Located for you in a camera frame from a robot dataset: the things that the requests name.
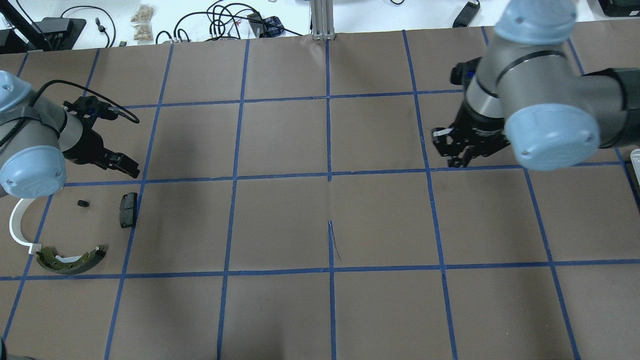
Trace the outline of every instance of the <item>blue tape line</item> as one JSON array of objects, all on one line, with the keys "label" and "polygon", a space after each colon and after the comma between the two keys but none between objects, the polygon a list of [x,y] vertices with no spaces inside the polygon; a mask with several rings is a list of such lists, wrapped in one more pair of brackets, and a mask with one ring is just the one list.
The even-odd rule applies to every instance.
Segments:
[{"label": "blue tape line", "polygon": [[147,105],[127,105],[123,106],[125,109],[147,109],[147,108],[156,108],[157,104],[147,104]]},{"label": "blue tape line", "polygon": [[232,176],[221,177],[189,177],[184,179],[155,179],[146,180],[147,184],[168,184],[168,183],[201,183],[205,181],[229,181],[233,180]]},{"label": "blue tape line", "polygon": [[358,170],[358,171],[338,171],[333,172],[334,176],[348,175],[373,175],[373,174],[412,174],[419,172],[427,172],[425,168],[401,168],[397,170]]},{"label": "blue tape line", "polygon": [[65,187],[75,186],[104,186],[104,185],[140,185],[142,180],[125,180],[125,181],[89,181],[86,183],[66,183]]},{"label": "blue tape line", "polygon": [[376,94],[343,94],[343,95],[331,95],[332,99],[352,99],[354,97],[381,97],[381,96],[404,96],[413,95],[411,91],[405,92],[381,92]]},{"label": "blue tape line", "polygon": [[[237,177],[238,177],[238,158],[240,153],[240,135],[242,133],[242,115],[244,110],[244,91],[246,90],[246,68],[249,63],[249,45],[250,41],[246,41],[246,47],[244,49],[244,64],[242,70],[242,86],[240,89],[240,106],[238,109],[238,124],[236,130],[236,149],[234,151],[234,173],[233,173],[233,188],[231,191],[231,205],[229,207],[229,225],[227,229],[227,249],[225,251],[225,272],[229,271],[229,261],[231,258],[231,237],[234,228],[234,212],[236,208],[236,190],[237,190]],[[222,336],[224,334],[224,326],[225,326],[225,309],[227,306],[227,285],[228,285],[228,276],[225,275],[222,279],[222,292],[220,299],[220,320],[218,321],[218,342],[216,345],[217,348],[217,359],[220,360],[222,356]]]},{"label": "blue tape line", "polygon": [[481,26],[480,30],[482,30],[482,37],[484,38],[484,44],[489,45],[489,37],[486,36],[486,29],[484,28],[484,26]]},{"label": "blue tape line", "polygon": [[120,274],[79,274],[79,275],[31,275],[27,280],[89,280],[89,279],[119,279]]},{"label": "blue tape line", "polygon": [[238,180],[258,180],[258,179],[284,179],[287,177],[324,177],[326,172],[306,172],[300,174],[272,174],[272,175],[242,175]]},{"label": "blue tape line", "polygon": [[454,360],[458,360],[458,350],[456,347],[456,336],[453,330],[453,317],[451,314],[451,302],[449,300],[449,285],[447,284],[447,267],[444,261],[444,253],[442,250],[442,241],[440,238],[440,227],[438,225],[438,213],[436,211],[436,202],[433,195],[433,185],[431,182],[431,171],[429,170],[429,160],[427,150],[424,145],[424,132],[422,130],[422,117],[420,114],[420,102],[418,101],[418,91],[415,82],[415,72],[413,70],[413,61],[411,59],[411,51],[409,50],[409,40],[406,37],[406,31],[402,30],[404,38],[404,47],[406,49],[406,57],[409,62],[409,72],[411,74],[411,84],[413,87],[413,101],[415,103],[415,114],[418,120],[418,132],[420,134],[420,147],[422,148],[422,159],[424,160],[424,168],[427,169],[427,186],[429,189],[429,203],[431,204],[431,215],[433,217],[433,228],[435,230],[436,246],[438,247],[438,261],[440,271],[442,273],[442,293],[444,295],[444,305],[447,315],[447,324],[449,328],[449,341],[451,342],[451,354]]},{"label": "blue tape line", "polygon": [[572,167],[610,167],[620,165],[617,161],[601,161],[599,163],[579,163],[572,165]]},{"label": "blue tape line", "polygon": [[[51,206],[51,199],[53,195],[50,195],[47,199],[47,204],[44,207],[44,211],[42,212],[42,218],[40,218],[40,225],[38,225],[38,232],[36,233],[36,238],[33,240],[33,243],[38,243],[40,241],[40,235],[42,234],[42,228],[44,227],[44,222],[47,218],[47,214],[49,212],[49,206]],[[11,307],[11,313],[9,314],[9,319],[6,321],[6,327],[4,328],[3,338],[6,340],[9,336],[9,330],[11,329],[11,324],[13,322],[13,317],[15,316],[15,311],[18,309],[18,303],[20,302],[20,296],[22,295],[22,289],[24,288],[24,282],[27,279],[27,274],[29,273],[29,268],[31,267],[31,262],[33,260],[33,255],[29,255],[27,258],[27,263],[24,265],[24,271],[22,272],[22,277],[20,277],[20,284],[18,285],[18,291],[15,293],[15,299],[13,300],[13,306]]]},{"label": "blue tape line", "polygon": [[566,327],[567,335],[569,336],[569,342],[571,343],[571,349],[573,351],[573,357],[576,360],[580,359],[580,353],[578,352],[578,345],[575,342],[575,337],[573,336],[573,329],[571,327],[571,322],[569,321],[569,314],[566,310],[566,304],[564,303],[564,296],[562,294],[562,289],[560,288],[560,281],[558,280],[558,275],[556,272],[556,266],[554,264],[554,258],[551,254],[551,248],[549,246],[549,241],[547,239],[547,232],[545,230],[544,223],[542,221],[542,215],[540,213],[540,208],[538,207],[538,200],[536,199],[536,192],[533,188],[533,183],[531,182],[531,177],[529,176],[529,171],[525,168],[523,169],[524,176],[527,180],[527,187],[529,188],[529,195],[531,196],[531,202],[533,203],[533,208],[536,212],[536,218],[538,219],[538,227],[540,228],[540,235],[542,237],[542,242],[545,246],[545,251],[547,252],[547,260],[549,263],[549,268],[551,269],[551,276],[554,280],[554,285],[556,287],[556,293],[558,296],[558,301],[560,303],[560,310],[562,312],[562,317],[564,319],[564,325]]},{"label": "blue tape line", "polygon": [[198,105],[220,105],[220,104],[239,104],[240,100],[221,100],[221,101],[195,101],[195,102],[172,102],[170,104],[162,104],[163,108],[172,108],[174,106],[198,106]]},{"label": "blue tape line", "polygon": [[582,67],[582,63],[580,62],[580,59],[578,58],[578,53],[576,53],[575,48],[573,47],[573,42],[571,41],[571,39],[567,40],[567,43],[569,44],[569,48],[571,49],[571,53],[573,54],[573,58],[575,59],[575,63],[578,65],[578,70],[580,70],[580,75],[584,75],[584,68]]},{"label": "blue tape line", "polygon": [[215,277],[222,276],[222,271],[206,272],[165,272],[160,274],[127,274],[127,279],[166,279],[171,277]]},{"label": "blue tape line", "polygon": [[536,268],[541,266],[549,266],[549,263],[533,262],[533,263],[494,263],[494,264],[450,264],[450,265],[447,265],[447,269],[460,270],[460,269]]},{"label": "blue tape line", "polygon": [[442,171],[475,171],[475,170],[509,170],[514,168],[522,168],[520,165],[494,165],[494,166],[485,166],[485,167],[460,167],[460,168],[452,168],[452,167],[438,167],[432,168],[429,171],[431,172],[442,172]]},{"label": "blue tape line", "polygon": [[611,260],[572,260],[555,261],[555,266],[585,266],[585,265],[628,265],[640,264],[640,259],[611,259]]},{"label": "blue tape line", "polygon": [[324,41],[324,67],[326,72],[326,171],[327,180],[332,180],[331,170],[331,74],[329,63],[329,40]]},{"label": "blue tape line", "polygon": [[249,102],[271,102],[271,101],[306,101],[306,100],[317,100],[322,98],[324,97],[323,96],[275,97],[272,99],[245,99],[244,102],[249,103]]},{"label": "blue tape line", "polygon": [[454,94],[457,92],[463,92],[462,89],[451,89],[451,90],[423,90],[423,91],[418,91],[418,95],[424,95],[424,94]]},{"label": "blue tape line", "polygon": [[[554,261],[554,266],[597,266],[597,265],[640,265],[640,259],[599,259]],[[532,263],[474,263],[448,264],[447,270],[532,268],[550,266],[549,262]],[[389,266],[345,266],[333,268],[295,268],[280,270],[229,270],[208,272],[167,272],[148,274],[125,274],[126,279],[158,279],[167,277],[219,277],[219,276],[267,276],[290,274],[317,274],[330,272],[393,272],[440,270],[440,265],[389,265]],[[122,274],[81,274],[81,275],[27,275],[26,281],[45,280],[81,280],[81,279],[119,279]],[[20,281],[22,276],[2,276],[0,281]]]},{"label": "blue tape line", "polygon": [[[93,79],[93,72],[95,71],[95,66],[98,64],[98,57],[100,56],[100,49],[95,50],[95,57],[93,58],[93,64],[91,65],[91,71],[89,71],[89,77],[86,80],[85,88],[88,88],[91,84],[91,79]],[[82,92],[82,96],[86,96],[86,90]]]},{"label": "blue tape line", "polygon": [[18,69],[18,73],[15,75],[16,78],[19,78],[22,75],[22,70],[24,70],[25,64],[27,64],[27,59],[29,58],[29,53],[24,54],[24,58],[22,59],[22,63],[20,64],[20,68]]},{"label": "blue tape line", "polygon": [[440,270],[440,265],[390,265],[390,266],[345,266],[335,268],[334,272],[379,272],[379,271],[423,271]]},{"label": "blue tape line", "polygon": [[[608,167],[618,166],[620,161],[603,161],[598,163],[579,163],[573,165],[574,167]],[[438,167],[431,168],[430,172],[443,172],[443,171],[475,171],[475,170],[509,170],[509,169],[522,169],[520,165],[488,165],[488,166],[471,166],[466,168],[452,168],[452,167]],[[349,175],[373,175],[373,174],[410,174],[426,172],[425,168],[400,168],[400,169],[387,169],[387,170],[356,170],[356,171],[332,171],[331,176],[349,176]],[[302,172],[293,174],[264,174],[264,175],[240,175],[237,176],[237,180],[258,180],[258,179],[284,179],[289,177],[324,177],[328,176],[328,172]],[[186,177],[186,178],[173,178],[173,179],[147,179],[144,180],[145,184],[167,184],[167,183],[197,183],[208,181],[229,181],[233,180],[232,176],[221,177]],[[65,186],[105,186],[105,185],[132,185],[141,184],[142,180],[124,180],[124,181],[88,181],[79,183],[67,183]]]},{"label": "blue tape line", "polygon": [[[137,214],[140,213],[140,207],[142,206],[142,200],[145,194],[145,183],[147,181],[149,161],[151,159],[151,151],[153,149],[158,117],[160,116],[160,107],[164,97],[164,88],[166,87],[166,80],[169,76],[169,68],[171,67],[172,56],[173,56],[173,44],[171,44],[171,46],[169,47],[169,54],[166,59],[166,67],[164,68],[164,77],[163,77],[162,87],[160,88],[160,95],[158,97],[158,103],[156,105],[156,114],[154,116],[154,123],[151,127],[151,134],[149,136],[146,163],[145,163],[145,168],[142,172],[142,183],[140,184],[140,193],[138,194],[138,208],[136,210]],[[107,336],[107,344],[104,350],[104,360],[108,360],[109,354],[111,353],[111,342],[113,341],[113,332],[115,330],[116,320],[118,318],[118,310],[120,309],[120,299],[122,298],[122,289],[124,288],[124,281],[126,279],[127,267],[129,266],[129,257],[131,255],[131,247],[133,246],[133,239],[135,234],[136,234],[136,227],[134,226],[131,228],[131,231],[129,233],[129,241],[127,242],[127,251],[125,252],[124,262],[122,264],[120,282],[118,283],[118,292],[116,293],[116,299],[113,305],[113,314],[111,315],[111,323],[109,325],[109,334]]]}]

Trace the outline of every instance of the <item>cord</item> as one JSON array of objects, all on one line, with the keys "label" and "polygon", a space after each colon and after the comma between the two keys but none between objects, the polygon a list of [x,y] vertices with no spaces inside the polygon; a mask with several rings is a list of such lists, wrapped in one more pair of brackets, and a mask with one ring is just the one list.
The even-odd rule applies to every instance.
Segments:
[{"label": "cord", "polygon": [[0,147],[4,146],[4,144],[6,144],[7,141],[11,140],[11,138],[13,138],[13,136],[18,132],[18,130],[20,130],[22,125],[24,125],[24,123],[26,122],[26,118],[24,117],[19,117],[18,119],[19,119],[18,123],[16,123],[16,125],[14,125],[11,128],[11,130],[9,130],[9,132],[4,136],[4,138],[0,140]]},{"label": "cord", "polygon": [[205,40],[205,41],[216,41],[216,40],[221,39],[221,38],[233,38],[233,39],[236,39],[236,40],[240,40],[240,38],[237,38],[237,37],[224,37],[224,36],[218,36],[217,38],[208,38],[208,39],[207,39],[207,40]]},{"label": "cord", "polygon": [[44,37],[44,31],[42,31],[42,29],[40,29],[40,26],[38,26],[38,24],[36,24],[36,22],[33,21],[33,19],[29,16],[29,14],[26,11],[24,11],[24,8],[22,7],[22,5],[20,5],[20,1],[15,0],[15,3],[18,4],[18,7],[20,8],[20,10],[22,10],[22,12],[27,17],[27,19],[29,19],[29,21],[31,21],[31,23],[36,27],[36,29],[38,29],[40,34]]},{"label": "cord", "polygon": [[[222,6],[221,6],[221,7],[223,8],[223,10],[221,10],[221,11],[226,10],[229,14],[231,14],[231,11],[227,8],[227,6],[224,6],[224,7],[222,7]],[[233,17],[232,17],[230,20],[228,20],[227,22],[222,22],[222,20],[221,20],[221,19],[214,19],[214,20],[211,22],[211,25],[209,25],[209,34],[211,35],[211,37],[213,38],[213,37],[214,37],[214,36],[213,36],[214,34],[217,36],[217,35],[218,35],[218,32],[220,32],[220,36],[223,36],[223,35],[225,34],[225,32],[227,31],[227,27],[226,27],[226,25],[233,21],[233,23],[234,23],[234,27],[235,27],[235,29],[236,29],[236,34],[237,34],[237,37],[236,37],[236,38],[240,39],[240,38],[241,38],[241,36],[240,36],[240,29],[238,28],[238,24],[237,24],[237,22],[236,22],[236,17],[237,17],[241,12],[246,12],[246,11],[253,11],[253,10],[255,10],[255,9],[251,8],[251,6],[248,6],[248,7],[249,7],[249,8],[247,8],[247,9],[242,9],[242,10],[238,11],[238,12],[237,12],[235,15],[233,15]],[[211,28],[212,28],[214,25],[217,27],[217,31],[216,31],[216,28],[214,28],[214,31],[212,31],[212,30],[211,30]]]},{"label": "cord", "polygon": [[184,36],[187,37],[187,42],[190,42],[191,39],[189,38],[189,35],[187,34],[187,32],[184,31],[184,29],[178,29],[178,38],[180,39],[180,42],[182,42],[182,38],[180,37],[180,31],[182,31],[184,33]]},{"label": "cord", "polygon": [[171,34],[169,34],[169,31],[167,30],[162,30],[160,31],[157,35],[156,35],[156,44],[158,43],[158,38],[160,37],[160,35],[162,34],[166,34],[166,36],[169,37],[169,40],[171,41],[171,43],[173,43],[173,38],[171,37]]},{"label": "cord", "polygon": [[284,30],[284,31],[288,31],[288,32],[292,33],[293,35],[298,35],[299,37],[301,37],[301,36],[302,36],[302,34],[297,33],[297,32],[295,32],[295,31],[291,31],[291,30],[289,30],[289,29],[287,29],[287,28],[284,28],[284,27],[282,27],[282,26],[277,26],[277,25],[274,25],[274,24],[267,24],[267,23],[266,23],[266,22],[264,22],[264,21],[258,21],[258,20],[256,20],[256,19],[249,19],[249,18],[247,18],[247,17],[242,17],[242,16],[227,15],[227,14],[223,14],[223,13],[213,13],[213,12],[192,12],[192,13],[188,13],[187,15],[183,16],[182,18],[180,18],[180,20],[178,20],[178,23],[176,23],[175,28],[173,29],[173,33],[174,33],[174,34],[176,34],[176,33],[177,33],[177,31],[178,31],[178,26],[180,25],[180,23],[181,23],[184,19],[188,18],[189,16],[192,16],[192,15],[199,15],[199,14],[213,14],[213,15],[218,15],[218,16],[227,16],[227,17],[231,17],[231,18],[234,18],[234,19],[235,19],[235,18],[238,18],[238,19],[243,19],[243,20],[249,20],[250,22],[258,22],[258,23],[261,23],[261,24],[263,24],[263,25],[270,26],[270,27],[272,27],[272,28],[277,28],[277,29],[281,29],[281,30]]},{"label": "cord", "polygon": [[60,17],[65,16],[65,14],[67,12],[69,12],[70,10],[73,9],[80,9],[80,8],[89,8],[89,9],[96,9],[96,10],[100,10],[103,13],[105,13],[107,15],[107,17],[109,18],[109,20],[111,20],[111,25],[113,26],[113,38],[111,39],[111,43],[107,46],[107,47],[113,47],[113,43],[116,41],[116,23],[113,22],[113,18],[111,17],[111,15],[109,15],[109,13],[103,9],[103,8],[99,8],[98,6],[93,6],[93,5],[78,5],[78,6],[71,6],[70,8],[66,9],[65,11],[63,11],[60,14]]},{"label": "cord", "polygon": [[[207,11],[211,10],[211,8],[213,8],[216,4],[222,2],[222,0],[217,0],[215,3],[209,5],[209,7],[207,8]],[[213,22],[213,19],[211,18],[211,16],[209,16],[209,14],[207,14],[207,18],[209,19],[209,21]]]},{"label": "cord", "polygon": [[86,87],[84,87],[82,85],[78,85],[76,83],[72,83],[71,81],[67,81],[67,80],[56,79],[56,80],[51,80],[51,81],[45,83],[44,85],[42,85],[42,87],[40,87],[38,92],[31,98],[31,100],[29,101],[28,106],[30,108],[32,108],[36,104],[36,102],[38,101],[40,96],[42,96],[42,93],[49,86],[51,86],[53,84],[65,84],[65,85],[75,86],[76,88],[80,88],[80,89],[88,92],[89,94],[96,95],[97,97],[100,97],[100,98],[106,100],[107,102],[110,102],[111,104],[113,104],[113,106],[115,106],[116,108],[118,108],[118,109],[122,110],[123,112],[125,112],[126,114],[128,114],[128,115],[126,115],[126,114],[120,112],[119,115],[121,115],[123,118],[125,118],[125,119],[127,119],[127,120],[129,120],[129,121],[131,121],[131,122],[133,122],[135,124],[139,124],[140,123],[140,119],[138,119],[138,117],[134,113],[132,113],[131,111],[129,111],[129,110],[125,109],[125,108],[123,108],[121,105],[117,104],[115,101],[113,101],[113,100],[109,99],[108,97],[106,97],[106,96],[104,96],[102,94],[99,94],[99,93],[97,93],[97,92],[95,92],[95,91],[93,91],[93,90],[91,90],[89,88],[86,88]]}]

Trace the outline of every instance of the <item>electronic device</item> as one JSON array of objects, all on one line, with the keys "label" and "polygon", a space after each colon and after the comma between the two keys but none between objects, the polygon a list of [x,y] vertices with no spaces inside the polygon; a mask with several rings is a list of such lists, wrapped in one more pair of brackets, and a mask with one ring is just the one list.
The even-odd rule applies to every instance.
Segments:
[{"label": "electronic device", "polygon": [[478,2],[477,4],[472,3],[470,1],[467,2],[465,7],[462,8],[462,11],[460,12],[460,14],[458,14],[458,17],[456,18],[456,20],[453,22],[453,27],[465,28],[469,26],[469,24],[474,20],[474,17],[476,17],[476,15],[478,14],[479,10],[480,10],[480,2]]},{"label": "electronic device", "polygon": [[640,16],[640,0],[599,0],[606,16]]}]

